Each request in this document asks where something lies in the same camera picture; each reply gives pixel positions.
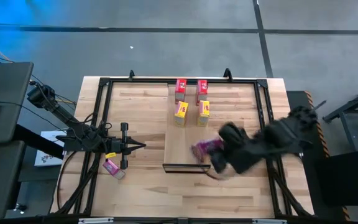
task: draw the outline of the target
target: concrete floor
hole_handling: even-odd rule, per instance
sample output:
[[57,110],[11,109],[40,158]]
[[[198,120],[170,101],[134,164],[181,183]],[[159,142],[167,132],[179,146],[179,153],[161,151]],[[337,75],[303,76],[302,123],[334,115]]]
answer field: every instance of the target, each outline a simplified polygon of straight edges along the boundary
[[[265,29],[358,30],[356,0],[259,0],[259,5]],[[0,24],[258,28],[252,0],[0,0]],[[265,38],[273,76],[284,78],[287,90],[308,90],[315,102],[327,100],[321,116],[358,93],[358,35]],[[72,100],[83,76],[128,75],[131,69],[137,75],[220,77],[229,67],[236,77],[266,77],[259,34],[0,31],[0,51],[17,62],[34,62],[34,75]],[[55,129],[25,110],[19,122],[36,133]],[[350,152],[338,121],[322,126],[331,154]],[[50,200],[44,204],[46,213]],[[358,221],[358,207],[349,212]]]

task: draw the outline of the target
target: pink package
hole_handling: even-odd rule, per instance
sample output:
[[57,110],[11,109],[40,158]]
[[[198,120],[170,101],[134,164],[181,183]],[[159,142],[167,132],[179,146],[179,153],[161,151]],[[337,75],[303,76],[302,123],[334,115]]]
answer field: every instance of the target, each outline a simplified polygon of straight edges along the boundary
[[109,171],[109,173],[110,173],[113,177],[115,177],[115,178],[117,178],[117,179],[119,179],[119,180],[121,180],[121,179],[125,176],[125,172],[122,171],[122,170],[120,170],[120,168],[118,168],[118,166],[115,165],[115,164],[114,164],[111,160],[109,160],[109,159],[108,159],[106,162],[104,162],[103,167],[106,168],[106,170]]
[[204,162],[204,156],[208,153],[208,149],[222,148],[223,142],[220,138],[202,140],[191,146],[191,152],[198,162]]

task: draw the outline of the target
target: wooden table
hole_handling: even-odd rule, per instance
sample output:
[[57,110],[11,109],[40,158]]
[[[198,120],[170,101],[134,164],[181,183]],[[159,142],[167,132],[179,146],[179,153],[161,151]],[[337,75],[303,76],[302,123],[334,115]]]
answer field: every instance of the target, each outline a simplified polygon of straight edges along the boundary
[[[78,120],[93,112],[100,77],[84,77],[75,111]],[[283,79],[267,79],[273,114],[276,119],[288,114],[290,107]],[[211,117],[208,126],[218,129],[226,121],[244,126],[249,134],[259,129],[252,85],[211,85],[208,100]],[[101,100],[104,107],[106,91]],[[166,83],[115,83],[108,114],[112,124],[109,135],[121,136],[120,122],[129,123],[128,135],[147,144],[132,153],[126,176],[111,177],[100,165],[92,216],[99,217],[193,217],[193,218],[272,218],[273,207],[265,161],[256,164],[244,175],[218,181],[204,174],[166,174],[162,168],[167,131]],[[80,179],[84,153],[77,153],[67,165],[61,182],[64,203]],[[119,164],[120,157],[114,162]],[[287,184],[294,196],[313,213],[303,165],[294,156],[284,156]],[[82,208],[88,195],[85,189]],[[278,190],[280,208],[284,211]],[[51,212],[57,210],[56,200]]]

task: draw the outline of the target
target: yellow box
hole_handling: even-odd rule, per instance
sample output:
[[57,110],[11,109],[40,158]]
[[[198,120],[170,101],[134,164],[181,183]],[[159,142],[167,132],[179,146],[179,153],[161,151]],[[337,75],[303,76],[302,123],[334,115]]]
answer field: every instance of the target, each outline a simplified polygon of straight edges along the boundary
[[188,103],[182,101],[178,102],[177,110],[175,112],[175,123],[181,127],[185,126],[188,107]]
[[200,109],[198,110],[197,126],[205,127],[209,120],[209,101],[200,100]]

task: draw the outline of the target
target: white paper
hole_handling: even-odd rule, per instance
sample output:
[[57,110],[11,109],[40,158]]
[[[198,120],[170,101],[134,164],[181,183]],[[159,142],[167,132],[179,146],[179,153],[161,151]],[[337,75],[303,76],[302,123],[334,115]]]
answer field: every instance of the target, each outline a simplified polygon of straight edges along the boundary
[[[66,133],[63,131],[42,131],[41,137],[44,137],[45,139],[48,139],[49,141],[52,141],[59,146],[64,146],[64,142],[57,141],[56,136],[65,136]],[[50,156],[40,150],[37,151],[37,156],[35,157],[34,166],[57,166],[61,165],[62,160],[58,159],[56,157]]]

